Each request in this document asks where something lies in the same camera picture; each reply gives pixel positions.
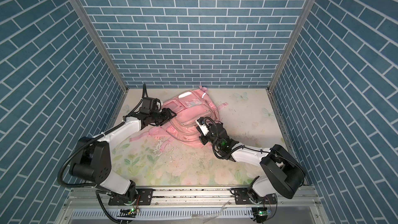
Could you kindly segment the pink student backpack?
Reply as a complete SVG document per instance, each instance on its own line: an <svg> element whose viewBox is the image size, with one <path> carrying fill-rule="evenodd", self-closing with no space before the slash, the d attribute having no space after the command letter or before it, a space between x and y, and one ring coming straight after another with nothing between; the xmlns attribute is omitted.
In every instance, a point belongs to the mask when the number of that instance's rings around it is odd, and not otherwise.
<svg viewBox="0 0 398 224"><path fill-rule="evenodd" d="M217 106L208 95L208 89L202 86L196 90L186 91L162 105L175 112L176 117L162 126L153 127L147 132L130 138L130 142L152 137L165 139L165 143L160 148L161 151L172 141L202 148L204 145L200 141L197 120L201 117L210 117L214 121L219 121L221 119L219 111L227 105L228 103L222 103Z"/></svg>

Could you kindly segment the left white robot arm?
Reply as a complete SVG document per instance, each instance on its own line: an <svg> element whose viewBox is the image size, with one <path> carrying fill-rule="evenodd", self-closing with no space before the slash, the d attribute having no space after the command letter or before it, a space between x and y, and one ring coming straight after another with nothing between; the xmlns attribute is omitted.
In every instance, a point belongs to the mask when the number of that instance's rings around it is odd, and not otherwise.
<svg viewBox="0 0 398 224"><path fill-rule="evenodd" d="M138 198L135 183L112 169L112 150L146 126L162 126L176 116L169 108L162 108L159 99L143 96L119 125L94 138L82 137L66 162L71 176L86 181L76 187L94 187L122 205L134 204Z"/></svg>

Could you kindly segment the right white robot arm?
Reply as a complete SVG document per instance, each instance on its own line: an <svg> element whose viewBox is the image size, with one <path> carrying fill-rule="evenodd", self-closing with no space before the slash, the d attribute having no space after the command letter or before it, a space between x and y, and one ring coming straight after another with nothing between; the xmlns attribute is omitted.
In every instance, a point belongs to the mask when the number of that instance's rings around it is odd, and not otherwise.
<svg viewBox="0 0 398 224"><path fill-rule="evenodd" d="M260 203L266 196L278 193L292 199L305 181L306 172L290 153L282 146L255 148L231 139L223 123L209 117L196 121L203 145L211 144L217 159L244 162L261 167L264 176L257 176L246 190L246 196L254 204Z"/></svg>

